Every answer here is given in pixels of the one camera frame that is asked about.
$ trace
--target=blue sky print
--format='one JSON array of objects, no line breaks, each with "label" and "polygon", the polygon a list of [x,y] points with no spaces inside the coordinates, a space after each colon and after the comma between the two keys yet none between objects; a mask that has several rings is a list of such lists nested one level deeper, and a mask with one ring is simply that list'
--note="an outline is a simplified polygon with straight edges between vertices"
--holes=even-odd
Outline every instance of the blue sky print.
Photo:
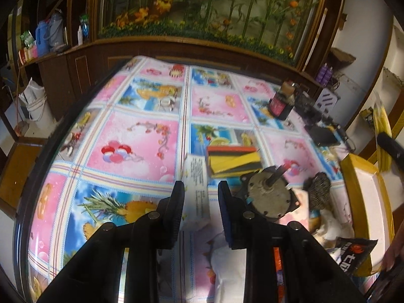
[{"label": "blue sky print", "polygon": [[203,68],[192,69],[191,84],[200,86],[212,86],[214,88],[233,89],[233,85],[229,78],[229,75],[224,72],[218,72],[217,70],[209,70]]},{"label": "blue sky print", "polygon": [[328,147],[317,147],[314,142],[311,142],[311,145],[331,181],[342,180],[343,176],[339,168],[337,156],[335,156]]},{"label": "blue sky print", "polygon": [[268,100],[247,97],[247,101],[250,104],[260,125],[267,126],[269,128],[297,132],[296,126],[294,126],[289,118],[287,118],[285,121],[280,121],[269,113],[267,109]]},{"label": "blue sky print", "polygon": [[[86,197],[96,197],[96,200],[91,205]],[[112,221],[119,226],[133,222],[129,214],[140,217],[155,209],[160,198],[132,195],[86,182],[78,183],[67,225],[63,262],[66,263],[103,223]]]},{"label": "blue sky print", "polygon": [[178,114],[181,91],[181,87],[134,78],[118,103],[144,111]]},{"label": "blue sky print", "polygon": [[[207,157],[207,147],[210,145],[255,146],[259,149],[257,139],[252,130],[225,128],[206,124],[191,124],[191,154]],[[239,177],[227,179],[209,179],[209,186],[227,180],[229,186],[239,186]]]}]

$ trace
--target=glass panel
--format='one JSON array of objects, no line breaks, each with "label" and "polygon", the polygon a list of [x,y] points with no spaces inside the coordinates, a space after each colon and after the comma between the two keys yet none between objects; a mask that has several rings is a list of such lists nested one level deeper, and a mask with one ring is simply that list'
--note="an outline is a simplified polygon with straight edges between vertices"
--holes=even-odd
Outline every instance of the glass panel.
[{"label": "glass panel", "polygon": [[288,64],[318,0],[101,0],[100,38],[171,35],[243,47]]}]

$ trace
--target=blue thermos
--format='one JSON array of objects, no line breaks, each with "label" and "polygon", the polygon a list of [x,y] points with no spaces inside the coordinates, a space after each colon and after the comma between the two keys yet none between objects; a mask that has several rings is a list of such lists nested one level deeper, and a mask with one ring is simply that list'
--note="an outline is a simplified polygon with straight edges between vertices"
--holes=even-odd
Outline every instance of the blue thermos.
[{"label": "blue thermos", "polygon": [[48,24],[44,20],[39,22],[38,27],[35,30],[35,37],[38,57],[42,57],[49,53]]}]

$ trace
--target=purple bottle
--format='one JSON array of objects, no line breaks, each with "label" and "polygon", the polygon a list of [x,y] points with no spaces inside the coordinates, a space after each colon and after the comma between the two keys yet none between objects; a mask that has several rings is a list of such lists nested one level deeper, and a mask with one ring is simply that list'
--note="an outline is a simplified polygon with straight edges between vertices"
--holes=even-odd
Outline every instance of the purple bottle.
[{"label": "purple bottle", "polygon": [[332,75],[333,75],[333,68],[332,67],[330,67],[330,68],[327,67],[327,71],[326,71],[323,79],[321,80],[321,85],[326,86]]},{"label": "purple bottle", "polygon": [[326,74],[326,71],[328,69],[327,63],[325,63],[324,65],[321,66],[320,70],[318,71],[315,80],[318,83],[321,83],[321,81],[323,80],[324,75]]}]

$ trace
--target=human hand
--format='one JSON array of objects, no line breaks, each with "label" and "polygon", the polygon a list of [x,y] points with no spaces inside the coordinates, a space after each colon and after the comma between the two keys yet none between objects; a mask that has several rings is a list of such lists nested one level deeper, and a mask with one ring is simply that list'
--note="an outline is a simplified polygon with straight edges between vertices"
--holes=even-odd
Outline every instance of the human hand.
[{"label": "human hand", "polygon": [[395,234],[390,247],[384,254],[381,263],[382,270],[386,269],[387,271],[390,271],[394,266],[395,258],[398,256],[404,261],[404,222],[401,222],[400,228]]}]

